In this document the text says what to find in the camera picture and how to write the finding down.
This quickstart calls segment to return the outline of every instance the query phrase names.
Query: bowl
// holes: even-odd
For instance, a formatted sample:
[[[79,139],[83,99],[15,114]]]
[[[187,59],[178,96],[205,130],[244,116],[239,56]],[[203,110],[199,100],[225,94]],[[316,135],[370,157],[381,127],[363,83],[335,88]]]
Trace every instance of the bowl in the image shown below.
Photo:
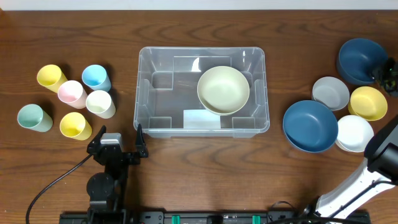
[[[303,100],[290,106],[283,118],[288,141],[305,152],[323,152],[334,145],[338,125],[335,115],[325,105]]]
[[[366,121],[377,121],[387,113],[387,100],[379,90],[362,86],[351,94],[348,111]]]
[[[343,109],[349,102],[347,86],[338,78],[323,77],[312,88],[312,99],[335,111]]]
[[[342,117],[338,121],[336,145],[344,151],[363,152],[374,136],[372,126],[356,115]]]
[[[387,52],[376,42],[357,38],[340,48],[336,66],[338,73],[354,85],[374,83],[370,73],[388,59]]]
[[[249,83],[244,75],[228,66],[207,70],[198,82],[198,97],[214,114],[225,116],[239,111],[249,99]]]

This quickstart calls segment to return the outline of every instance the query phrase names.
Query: plastic bin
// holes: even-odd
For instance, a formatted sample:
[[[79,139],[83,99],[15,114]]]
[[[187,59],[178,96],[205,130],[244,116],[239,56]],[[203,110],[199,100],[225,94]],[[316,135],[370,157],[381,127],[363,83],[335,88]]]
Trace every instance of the plastic bin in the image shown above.
[[[202,74],[230,66],[246,77],[250,96],[238,112],[220,116],[221,128],[184,128],[184,110],[205,110],[197,95]],[[266,62],[258,47],[144,47],[139,53],[134,127],[153,138],[251,138],[269,129]]]

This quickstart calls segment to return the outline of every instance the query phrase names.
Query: green cup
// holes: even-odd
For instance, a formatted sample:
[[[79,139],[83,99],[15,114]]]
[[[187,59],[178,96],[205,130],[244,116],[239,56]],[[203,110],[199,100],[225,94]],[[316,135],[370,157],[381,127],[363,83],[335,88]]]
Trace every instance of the green cup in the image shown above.
[[[18,112],[18,124],[27,129],[46,132],[52,127],[51,117],[39,105],[26,105]]]

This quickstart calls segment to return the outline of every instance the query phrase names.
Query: blue bowl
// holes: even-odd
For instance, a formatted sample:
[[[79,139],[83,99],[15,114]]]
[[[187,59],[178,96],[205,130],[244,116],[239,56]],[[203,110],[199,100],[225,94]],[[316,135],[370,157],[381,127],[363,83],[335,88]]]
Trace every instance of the blue bowl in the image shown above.
[[[338,73],[347,82],[354,85],[368,85],[374,83],[370,73],[387,59],[387,52],[378,43],[357,38],[343,44],[336,66]]]
[[[284,116],[283,130],[289,142],[305,152],[323,152],[334,145],[338,125],[325,105],[303,100],[290,106]]]

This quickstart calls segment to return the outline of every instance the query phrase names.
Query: wooden table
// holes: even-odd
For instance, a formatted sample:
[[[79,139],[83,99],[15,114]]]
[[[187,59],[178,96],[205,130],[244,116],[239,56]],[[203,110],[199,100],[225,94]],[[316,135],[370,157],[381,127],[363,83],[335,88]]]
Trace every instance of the wooden table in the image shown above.
[[[282,133],[285,110],[309,100],[312,85],[338,77],[335,58],[349,39],[365,37],[398,57],[396,11],[91,11],[2,12],[0,16],[0,223],[24,223],[36,194],[86,156],[89,142],[62,136],[61,118],[79,111],[97,133],[105,124],[132,150],[138,54],[145,46],[258,46],[266,53],[271,128],[252,139],[147,138],[150,158],[131,169],[127,205],[168,211],[266,210],[278,200],[296,207],[334,189],[363,160],[333,146],[321,154],[293,149]],[[104,65],[116,115],[101,119],[74,108],[36,82],[40,67],[59,65],[81,80],[88,65]],[[385,118],[397,113],[388,97]],[[17,112],[37,103],[53,118],[47,133],[21,128]],[[348,114],[345,108],[337,118]],[[31,223],[58,223],[63,211],[85,211],[87,180],[103,167],[90,159],[35,204]],[[398,190],[363,208],[374,223],[397,223]]]

